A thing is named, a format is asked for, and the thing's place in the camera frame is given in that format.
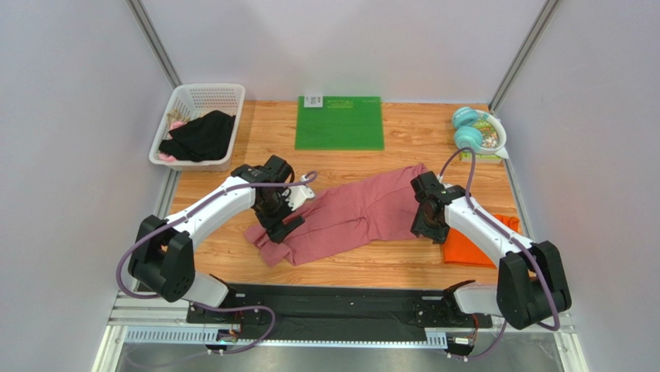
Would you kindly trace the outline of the pink t shirt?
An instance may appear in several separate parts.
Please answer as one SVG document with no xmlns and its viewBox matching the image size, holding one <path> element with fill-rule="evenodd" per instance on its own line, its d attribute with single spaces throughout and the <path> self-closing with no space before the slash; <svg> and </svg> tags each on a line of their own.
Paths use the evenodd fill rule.
<svg viewBox="0 0 660 372">
<path fill-rule="evenodd" d="M 272 242 L 258 224 L 244 237 L 270 267 L 282 260 L 300 266 L 376 241 L 415 239 L 411 227 L 418 202 L 411 181 L 426 172 L 418 163 L 321 191 L 294 213 L 304 223 L 282 243 Z"/>
</svg>

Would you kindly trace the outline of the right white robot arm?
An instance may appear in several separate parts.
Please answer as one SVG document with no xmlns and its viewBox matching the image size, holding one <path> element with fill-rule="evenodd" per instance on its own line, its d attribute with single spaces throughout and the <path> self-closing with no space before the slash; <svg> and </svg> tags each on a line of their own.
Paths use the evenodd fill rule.
<svg viewBox="0 0 660 372">
<path fill-rule="evenodd" d="M 550 328 L 558 329 L 559 314 L 572 307 L 572 297 L 556 245 L 515 232 L 465 188 L 443 184 L 432 172 L 415 177 L 411 187 L 418 203 L 411 227 L 416 237 L 441 244 L 449 233 L 461 233 L 497 269 L 496 284 L 463 281 L 444 290 L 443 299 L 454 313 L 498 316 L 518 330 L 552 319 Z"/>
</svg>

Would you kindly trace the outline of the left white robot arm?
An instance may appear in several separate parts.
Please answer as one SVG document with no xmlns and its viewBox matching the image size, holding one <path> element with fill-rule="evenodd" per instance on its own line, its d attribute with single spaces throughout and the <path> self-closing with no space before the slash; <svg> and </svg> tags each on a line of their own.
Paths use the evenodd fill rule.
<svg viewBox="0 0 660 372">
<path fill-rule="evenodd" d="M 282 243 L 304 223 L 295 212 L 315 197 L 309 183 L 317 176 L 312 171 L 296 179 L 287 161 L 271 156 L 264 165 L 236 168 L 213 192 L 178 213 L 165 219 L 155 215 L 145 218 L 136 242 L 117 266 L 115 279 L 120 289 L 139 297 L 122 280 L 127 272 L 152 291 L 152 298 L 220 307 L 231 289 L 224 281 L 197 271 L 196 247 L 234 216 L 250 209 L 268 240 Z"/>
</svg>

